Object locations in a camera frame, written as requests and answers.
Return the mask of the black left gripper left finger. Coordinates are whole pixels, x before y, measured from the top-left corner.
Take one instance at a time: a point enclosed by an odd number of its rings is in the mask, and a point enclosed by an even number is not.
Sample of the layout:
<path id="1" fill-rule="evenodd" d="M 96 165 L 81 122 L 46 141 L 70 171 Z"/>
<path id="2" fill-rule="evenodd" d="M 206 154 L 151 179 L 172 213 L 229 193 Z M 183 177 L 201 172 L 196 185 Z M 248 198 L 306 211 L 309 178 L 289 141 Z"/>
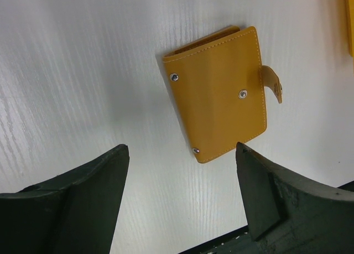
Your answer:
<path id="1" fill-rule="evenodd" d="M 109 253 L 129 167 L 120 144 L 66 173 L 1 194 L 2 253 Z"/>

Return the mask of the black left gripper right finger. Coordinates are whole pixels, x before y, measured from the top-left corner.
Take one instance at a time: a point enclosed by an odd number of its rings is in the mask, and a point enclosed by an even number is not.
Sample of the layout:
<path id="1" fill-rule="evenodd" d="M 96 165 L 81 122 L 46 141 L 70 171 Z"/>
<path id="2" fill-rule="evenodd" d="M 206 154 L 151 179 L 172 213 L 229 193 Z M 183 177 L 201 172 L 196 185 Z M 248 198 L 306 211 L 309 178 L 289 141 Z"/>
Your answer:
<path id="1" fill-rule="evenodd" d="M 263 253 L 353 253 L 353 182 L 334 188 L 236 147 L 251 239 Z"/>

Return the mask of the yellow leather card holder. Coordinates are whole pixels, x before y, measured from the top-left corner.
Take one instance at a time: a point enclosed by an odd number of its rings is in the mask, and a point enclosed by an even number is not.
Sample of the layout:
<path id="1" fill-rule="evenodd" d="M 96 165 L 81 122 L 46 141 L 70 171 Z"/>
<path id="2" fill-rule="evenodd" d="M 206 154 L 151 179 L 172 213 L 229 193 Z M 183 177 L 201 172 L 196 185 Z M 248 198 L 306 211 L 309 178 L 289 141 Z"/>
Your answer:
<path id="1" fill-rule="evenodd" d="M 275 71 L 262 63 L 257 30 L 235 25 L 163 56 L 191 150 L 210 162 L 267 129 L 265 89 L 282 102 Z"/>

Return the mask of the yellow plastic bin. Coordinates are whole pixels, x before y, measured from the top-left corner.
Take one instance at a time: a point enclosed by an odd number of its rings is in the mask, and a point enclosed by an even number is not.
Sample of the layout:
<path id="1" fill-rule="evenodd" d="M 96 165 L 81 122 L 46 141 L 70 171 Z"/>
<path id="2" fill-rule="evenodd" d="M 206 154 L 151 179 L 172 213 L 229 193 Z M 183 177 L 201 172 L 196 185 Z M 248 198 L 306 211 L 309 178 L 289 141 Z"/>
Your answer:
<path id="1" fill-rule="evenodd" d="M 348 32 L 348 46 L 349 53 L 353 57 L 353 8 L 354 0 L 345 0 L 346 6 L 346 19 L 347 19 L 347 32 Z"/>

